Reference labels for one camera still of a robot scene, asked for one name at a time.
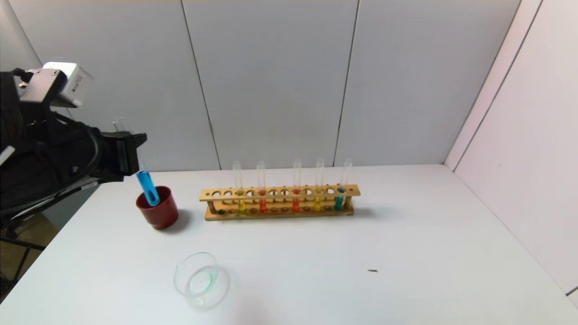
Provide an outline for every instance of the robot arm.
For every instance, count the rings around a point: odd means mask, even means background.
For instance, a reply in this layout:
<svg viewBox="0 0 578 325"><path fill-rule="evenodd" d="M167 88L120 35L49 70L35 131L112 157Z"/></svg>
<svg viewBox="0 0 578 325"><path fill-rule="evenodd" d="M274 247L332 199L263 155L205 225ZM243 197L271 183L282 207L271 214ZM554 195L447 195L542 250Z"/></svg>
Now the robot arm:
<svg viewBox="0 0 578 325"><path fill-rule="evenodd" d="M14 76L23 81L21 96ZM71 63L49 62L42 69L1 73L0 150L14 148L0 165L2 224L138 172L136 148L146 134L100 132L50 109L78 107L91 82L89 74Z"/></svg>

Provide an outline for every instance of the glass petri dish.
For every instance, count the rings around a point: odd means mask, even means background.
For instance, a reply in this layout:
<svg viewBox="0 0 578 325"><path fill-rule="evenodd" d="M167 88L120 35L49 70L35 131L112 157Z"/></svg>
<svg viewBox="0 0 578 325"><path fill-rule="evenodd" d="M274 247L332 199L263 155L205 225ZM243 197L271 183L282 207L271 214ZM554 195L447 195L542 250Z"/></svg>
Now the glass petri dish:
<svg viewBox="0 0 578 325"><path fill-rule="evenodd" d="M229 277L209 253L196 253L177 264L175 289L195 309L210 309L227 295Z"/></svg>

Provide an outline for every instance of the floor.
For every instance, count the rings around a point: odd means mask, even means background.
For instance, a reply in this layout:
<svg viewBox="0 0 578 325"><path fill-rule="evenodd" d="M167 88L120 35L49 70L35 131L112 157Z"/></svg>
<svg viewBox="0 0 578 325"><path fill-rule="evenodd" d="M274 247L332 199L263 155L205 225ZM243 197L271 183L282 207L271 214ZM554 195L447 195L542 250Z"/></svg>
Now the floor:
<svg viewBox="0 0 578 325"><path fill-rule="evenodd" d="M18 240L35 243L37 245L46 246L58 233L58 229L43 215L38 214L24 222L24 224L16 228L18 233ZM18 265L24 255L26 248L0 241L0 272L3 278L9 280L14 279L14 275L18 269ZM18 278L26 273L29 267L40 256L41 251L31 249L24 262L22 270ZM11 287L4 288L0 292L0 303L10 293Z"/></svg>

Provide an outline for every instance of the yellow liquid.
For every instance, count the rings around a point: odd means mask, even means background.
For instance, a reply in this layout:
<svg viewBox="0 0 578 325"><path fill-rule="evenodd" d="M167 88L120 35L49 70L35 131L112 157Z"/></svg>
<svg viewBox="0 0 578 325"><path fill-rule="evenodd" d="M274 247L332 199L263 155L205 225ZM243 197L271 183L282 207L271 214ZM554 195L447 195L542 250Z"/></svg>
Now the yellow liquid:
<svg viewBox="0 0 578 325"><path fill-rule="evenodd" d="M238 190L237 195L243 195L243 190ZM245 200L239 200L239 213L246 215L247 214L247 207L245 206Z"/></svg>
<svg viewBox="0 0 578 325"><path fill-rule="evenodd" d="M321 194L321 193L323 193L323 191L321 191L321 189L315 189L315 193ZM320 197L313 198L313 210L314 211L321 211L321 198Z"/></svg>
<svg viewBox="0 0 578 325"><path fill-rule="evenodd" d="M244 214L244 215L247 213L247 207L245 206L245 200L239 200L239 213Z"/></svg>

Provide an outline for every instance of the red liquid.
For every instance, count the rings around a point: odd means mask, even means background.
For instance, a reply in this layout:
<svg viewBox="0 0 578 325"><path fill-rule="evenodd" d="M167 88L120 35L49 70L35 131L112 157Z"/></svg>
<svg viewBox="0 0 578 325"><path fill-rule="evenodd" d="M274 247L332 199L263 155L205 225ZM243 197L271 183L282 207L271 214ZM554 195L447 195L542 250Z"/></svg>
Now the red liquid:
<svg viewBox="0 0 578 325"><path fill-rule="evenodd" d="M265 194L267 194L265 190L259 191L259 195ZM267 200L259 200L259 210L261 210L261 213L267 213Z"/></svg>
<svg viewBox="0 0 578 325"><path fill-rule="evenodd" d="M293 194L299 194L300 192L301 191L299 189L293 189ZM299 212L299 199L298 198L293 199L293 211Z"/></svg>

